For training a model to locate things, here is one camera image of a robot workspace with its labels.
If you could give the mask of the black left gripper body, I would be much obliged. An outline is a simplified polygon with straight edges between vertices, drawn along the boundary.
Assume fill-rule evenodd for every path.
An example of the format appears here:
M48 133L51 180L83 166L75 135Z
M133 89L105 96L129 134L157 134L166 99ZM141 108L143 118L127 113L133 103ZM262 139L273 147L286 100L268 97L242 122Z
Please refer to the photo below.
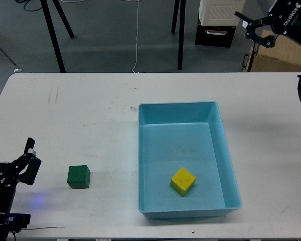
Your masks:
M0 163L0 187L16 186L21 164Z

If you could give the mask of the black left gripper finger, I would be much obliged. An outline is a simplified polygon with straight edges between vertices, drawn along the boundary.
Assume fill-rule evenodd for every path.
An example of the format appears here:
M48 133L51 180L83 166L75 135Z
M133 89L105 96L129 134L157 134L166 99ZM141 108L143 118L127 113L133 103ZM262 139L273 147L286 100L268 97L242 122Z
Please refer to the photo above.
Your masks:
M27 185L33 185L35 182L42 161L36 156L34 146L35 140L28 138L24 154L17 159L16 163L17 182Z

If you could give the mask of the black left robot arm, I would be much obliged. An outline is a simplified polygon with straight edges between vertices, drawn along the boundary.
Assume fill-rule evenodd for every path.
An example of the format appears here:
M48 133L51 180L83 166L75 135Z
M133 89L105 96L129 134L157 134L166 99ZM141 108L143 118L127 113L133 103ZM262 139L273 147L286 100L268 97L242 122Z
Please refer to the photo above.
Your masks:
M30 214L11 213L18 183L32 185L41 160L34 151L35 140L28 138L24 153L12 162L0 162L0 240L16 234L30 223Z

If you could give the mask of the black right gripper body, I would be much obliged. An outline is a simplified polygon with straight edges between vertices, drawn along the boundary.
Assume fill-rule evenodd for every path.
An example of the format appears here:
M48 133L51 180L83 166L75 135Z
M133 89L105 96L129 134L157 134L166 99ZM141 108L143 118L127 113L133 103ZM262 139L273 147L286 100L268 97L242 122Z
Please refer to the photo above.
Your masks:
M301 1L274 1L268 11L271 29L275 34L288 32L288 28L301 12Z

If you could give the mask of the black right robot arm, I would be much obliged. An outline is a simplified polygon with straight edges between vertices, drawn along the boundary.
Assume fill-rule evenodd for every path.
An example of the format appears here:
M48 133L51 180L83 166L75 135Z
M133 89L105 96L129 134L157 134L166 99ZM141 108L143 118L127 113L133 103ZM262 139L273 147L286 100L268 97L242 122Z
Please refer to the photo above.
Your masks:
M252 20L240 12L235 16L243 21L245 37L266 48L275 46L278 35L283 35L301 46L301 1L275 1L266 17ZM256 28L270 26L272 35L261 37Z

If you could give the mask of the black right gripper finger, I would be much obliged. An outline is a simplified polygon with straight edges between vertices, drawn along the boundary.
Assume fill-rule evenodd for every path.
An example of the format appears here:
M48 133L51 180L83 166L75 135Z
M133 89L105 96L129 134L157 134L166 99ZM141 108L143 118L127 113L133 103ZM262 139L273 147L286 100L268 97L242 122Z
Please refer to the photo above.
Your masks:
M254 32L246 31L245 38L257 43L265 48L273 48L275 46L276 39L278 34L267 35L266 37L261 37L255 34Z
M244 28L258 28L266 25L270 25L272 17L264 17L257 20L252 20L240 12L235 12L235 16L242 20L242 26Z

